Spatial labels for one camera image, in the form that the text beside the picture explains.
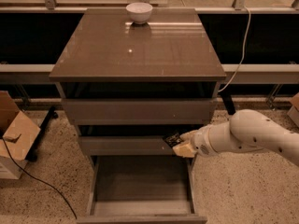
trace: gray cabinet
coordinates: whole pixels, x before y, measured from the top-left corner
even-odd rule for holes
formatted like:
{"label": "gray cabinet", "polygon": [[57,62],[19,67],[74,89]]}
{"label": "gray cabinet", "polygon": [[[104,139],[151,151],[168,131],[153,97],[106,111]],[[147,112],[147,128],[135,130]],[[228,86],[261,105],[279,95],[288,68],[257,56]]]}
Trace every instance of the gray cabinet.
{"label": "gray cabinet", "polygon": [[224,79],[194,10],[155,8],[135,25],[123,8],[89,9],[50,74],[93,160],[78,223],[205,223],[191,161],[162,137],[209,123]]}

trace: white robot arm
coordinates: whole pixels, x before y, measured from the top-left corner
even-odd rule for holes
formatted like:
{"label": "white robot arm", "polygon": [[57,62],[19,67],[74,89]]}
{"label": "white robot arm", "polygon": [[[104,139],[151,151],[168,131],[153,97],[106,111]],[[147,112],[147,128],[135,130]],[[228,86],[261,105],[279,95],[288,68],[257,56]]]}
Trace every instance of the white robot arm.
{"label": "white robot arm", "polygon": [[222,152],[246,153],[268,149],[299,166],[299,133],[290,132],[254,110],[236,112],[229,121],[207,125],[180,136],[173,147],[178,156],[213,156]]}

